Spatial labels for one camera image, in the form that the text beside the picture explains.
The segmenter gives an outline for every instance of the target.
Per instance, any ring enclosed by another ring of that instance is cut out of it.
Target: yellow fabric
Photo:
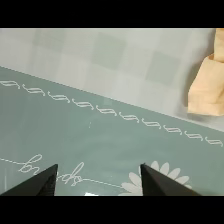
[[[204,59],[190,87],[188,112],[224,115],[224,28],[216,29],[214,54]]]

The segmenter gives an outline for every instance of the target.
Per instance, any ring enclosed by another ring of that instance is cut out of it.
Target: green square
[[[125,46],[125,41],[99,33],[92,55],[92,62],[116,70],[121,62]]]
[[[170,85],[177,74],[179,65],[179,59],[160,52],[155,52],[148,68],[146,79]]]

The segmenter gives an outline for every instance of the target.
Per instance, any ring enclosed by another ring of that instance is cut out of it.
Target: checkered tablecloth
[[[187,114],[214,36],[213,28],[2,28],[0,66],[224,130],[222,117]]]

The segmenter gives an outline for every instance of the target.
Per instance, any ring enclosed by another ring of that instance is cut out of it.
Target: wavy line pattern
[[[20,89],[20,85],[15,81],[0,81],[3,86],[17,86]]]
[[[53,100],[67,100],[68,103],[70,103],[70,100],[65,95],[50,95],[50,92],[47,92],[48,96],[50,96]]]
[[[205,140],[211,145],[221,145],[223,147],[223,143],[220,140],[208,140],[208,137],[205,137]]]
[[[179,132],[182,135],[182,131],[179,128],[166,128],[166,125],[163,125],[163,128],[168,132]]]
[[[200,134],[187,134],[187,131],[185,131],[184,134],[185,134],[188,138],[200,138],[201,141],[203,141],[203,137],[202,137]]]
[[[121,112],[119,112],[119,115],[127,121],[136,120],[137,123],[139,123],[139,119],[135,115],[122,115]]]
[[[158,122],[148,122],[144,121],[144,118],[142,118],[142,123],[144,123],[148,127],[159,127],[159,129],[161,129],[161,125]]]
[[[22,85],[23,89],[25,89],[28,93],[41,93],[45,96],[45,92],[40,88],[26,88],[25,85]]]
[[[94,110],[93,105],[89,102],[75,102],[75,99],[72,99],[72,102],[78,107],[91,107],[91,110]]]
[[[96,109],[102,114],[114,114],[114,116],[117,116],[117,113],[113,109],[99,109],[98,105],[96,105]]]
[[[17,88],[20,89],[20,85],[15,81],[0,81],[0,84],[3,86],[17,86]],[[41,93],[43,96],[45,96],[45,92],[40,88],[26,88],[24,84],[22,85],[22,87],[28,93]],[[66,100],[68,103],[70,103],[70,100],[65,95],[50,95],[49,91],[48,91],[48,95],[54,100]],[[91,110],[94,110],[93,105],[89,102],[75,102],[74,99],[72,99],[72,102],[76,104],[76,106],[78,107],[90,107]],[[114,114],[114,116],[117,116],[117,113],[113,109],[100,109],[98,105],[96,105],[96,109],[102,114]],[[128,120],[128,121],[136,120],[137,123],[139,123],[139,119],[135,115],[122,115],[121,112],[119,112],[119,115],[124,120]],[[161,129],[161,125],[158,122],[145,121],[144,118],[142,118],[141,121],[143,124],[145,124],[148,127],[158,127],[159,129]],[[182,135],[182,131],[179,128],[167,128],[166,125],[163,125],[163,128],[169,133],[180,133],[180,135]],[[184,131],[184,134],[190,139],[198,138],[198,139],[201,139],[201,141],[203,141],[203,137],[200,134],[188,134],[187,131]],[[211,145],[220,145],[221,147],[223,147],[223,143],[220,140],[208,140],[208,137],[205,137],[205,140],[207,143]]]

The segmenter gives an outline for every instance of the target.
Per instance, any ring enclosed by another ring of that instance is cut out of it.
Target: white flower
[[[151,164],[151,168],[157,170],[158,172],[164,174],[165,176],[177,181],[180,184],[186,184],[189,180],[188,176],[178,177],[180,174],[180,168],[176,168],[169,173],[170,165],[169,163],[164,163],[159,169],[159,164],[157,161],[154,161]],[[139,176],[135,173],[129,173],[129,178],[132,183],[122,183],[121,186],[128,191],[128,193],[119,194],[119,196],[142,196],[142,181],[141,181],[141,172],[139,167]],[[185,187],[191,189],[190,185],[184,185]]]

